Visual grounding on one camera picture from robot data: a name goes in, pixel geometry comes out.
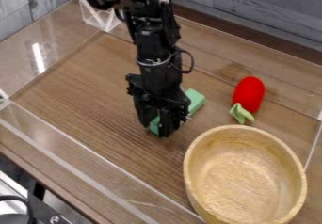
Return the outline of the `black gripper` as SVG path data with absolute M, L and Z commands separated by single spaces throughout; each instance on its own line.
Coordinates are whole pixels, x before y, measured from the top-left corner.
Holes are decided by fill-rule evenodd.
M 161 113 L 159 137 L 170 137 L 186 121 L 191 104 L 182 91 L 182 54 L 174 53 L 165 60 L 138 59 L 139 74 L 129 73 L 129 94 L 134 97 L 139 122 L 145 128 Z

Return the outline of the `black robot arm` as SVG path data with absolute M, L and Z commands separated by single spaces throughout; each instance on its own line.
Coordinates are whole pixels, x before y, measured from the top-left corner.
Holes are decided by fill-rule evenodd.
M 112 9 L 126 22 L 138 48 L 139 73 L 126 75 L 129 94 L 139 116 L 149 126 L 158 123 L 158 135 L 169 137 L 189 118 L 191 101 L 182 90 L 187 51 L 178 46 L 182 37 L 171 0 L 87 0 L 99 10 Z

